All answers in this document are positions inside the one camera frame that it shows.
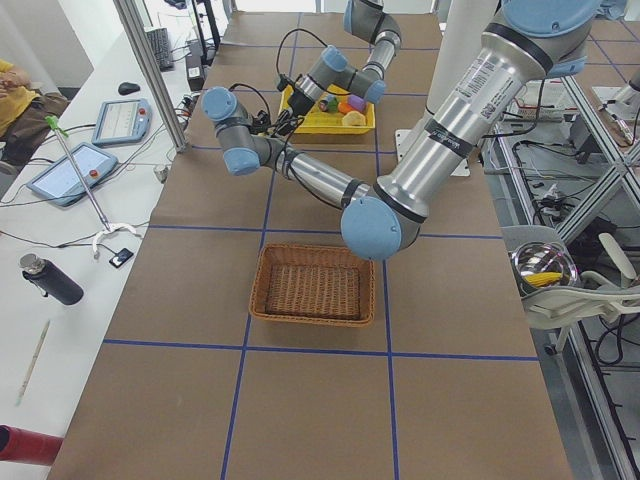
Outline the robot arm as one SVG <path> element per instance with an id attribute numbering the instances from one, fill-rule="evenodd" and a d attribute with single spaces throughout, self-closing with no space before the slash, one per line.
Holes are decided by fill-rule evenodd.
<path id="1" fill-rule="evenodd" d="M 357 68 L 337 47 L 326 46 L 311 69 L 293 83 L 283 111 L 286 118 L 306 115 L 332 85 L 373 104 L 384 95 L 386 71 L 402 44 L 398 23 L 384 12 L 381 1 L 350 1 L 343 26 L 372 47 L 367 62 Z"/>
<path id="2" fill-rule="evenodd" d="M 504 2 L 482 32 L 478 56 L 435 113 L 416 124 L 417 137 L 398 165 L 372 185 L 294 149 L 287 137 L 330 86 L 370 103 L 384 95 L 401 32 L 379 1 L 351 1 L 343 17 L 346 31 L 372 46 L 366 65 L 355 68 L 336 47 L 326 47 L 311 70 L 292 82 L 288 106 L 273 127 L 256 127 L 222 86 L 208 89 L 201 106 L 231 174 L 268 167 L 296 180 L 341 210 L 341 235 L 355 255 L 385 260 L 415 241 L 431 198 L 528 82 L 581 71 L 598 7 L 595 1 Z"/>

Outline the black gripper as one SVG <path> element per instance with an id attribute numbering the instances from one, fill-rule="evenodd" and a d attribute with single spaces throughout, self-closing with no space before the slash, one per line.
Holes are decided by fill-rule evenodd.
<path id="1" fill-rule="evenodd" d="M 313 99 L 301 88 L 294 86 L 288 105 L 293 115 L 306 115 L 313 107 Z"/>
<path id="2" fill-rule="evenodd" d="M 260 110 L 252 117 L 251 133 L 253 135 L 265 134 L 274 136 L 286 136 L 295 130 L 295 117 L 289 110 L 281 112 L 273 121 L 270 114 Z"/>

